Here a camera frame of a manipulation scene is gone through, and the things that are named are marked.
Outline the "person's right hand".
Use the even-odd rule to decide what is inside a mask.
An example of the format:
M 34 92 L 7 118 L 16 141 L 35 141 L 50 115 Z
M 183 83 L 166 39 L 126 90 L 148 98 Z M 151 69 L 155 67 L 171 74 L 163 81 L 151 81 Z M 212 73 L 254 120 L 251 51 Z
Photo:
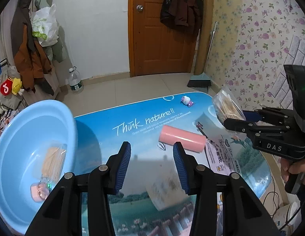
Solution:
M 289 180 L 290 175 L 305 173 L 305 159 L 291 164 L 289 160 L 281 158 L 280 164 L 281 177 L 285 183 Z

